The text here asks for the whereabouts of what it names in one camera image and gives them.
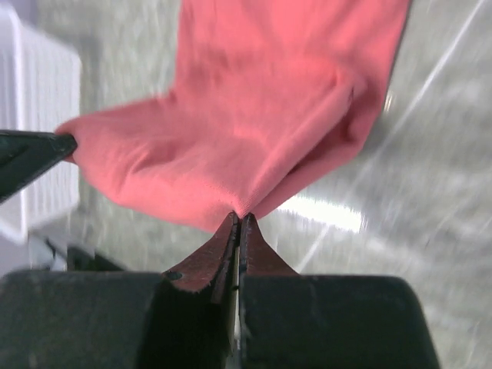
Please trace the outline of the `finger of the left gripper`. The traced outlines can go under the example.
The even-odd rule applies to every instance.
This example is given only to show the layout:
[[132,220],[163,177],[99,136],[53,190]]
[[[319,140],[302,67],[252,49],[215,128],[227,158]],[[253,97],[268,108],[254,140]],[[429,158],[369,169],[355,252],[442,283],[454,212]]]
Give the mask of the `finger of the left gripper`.
[[1,202],[65,160],[77,148],[70,134],[1,131]]

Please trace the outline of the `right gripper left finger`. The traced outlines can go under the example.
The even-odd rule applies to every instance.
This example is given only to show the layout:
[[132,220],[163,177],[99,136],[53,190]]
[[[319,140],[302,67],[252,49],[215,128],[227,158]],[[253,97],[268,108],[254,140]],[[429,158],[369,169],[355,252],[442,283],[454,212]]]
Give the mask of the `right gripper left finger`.
[[3,368],[223,368],[234,343],[239,220],[162,273],[14,271],[1,279]]

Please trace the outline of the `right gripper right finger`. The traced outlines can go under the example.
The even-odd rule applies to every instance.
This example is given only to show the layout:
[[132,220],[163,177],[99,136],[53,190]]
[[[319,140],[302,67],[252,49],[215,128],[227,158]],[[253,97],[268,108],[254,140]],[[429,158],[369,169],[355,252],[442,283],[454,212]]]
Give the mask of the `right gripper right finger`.
[[240,352],[244,368],[437,368],[421,303],[402,278],[299,274],[241,223]]

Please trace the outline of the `salmon pink t shirt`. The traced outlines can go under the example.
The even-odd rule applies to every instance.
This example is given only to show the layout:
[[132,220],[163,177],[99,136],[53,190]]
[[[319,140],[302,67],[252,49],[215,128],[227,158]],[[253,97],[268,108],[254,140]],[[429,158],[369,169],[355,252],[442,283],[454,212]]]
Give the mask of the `salmon pink t shirt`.
[[263,217],[354,158],[407,1],[184,1],[175,81],[65,122],[85,180],[126,208],[214,231]]

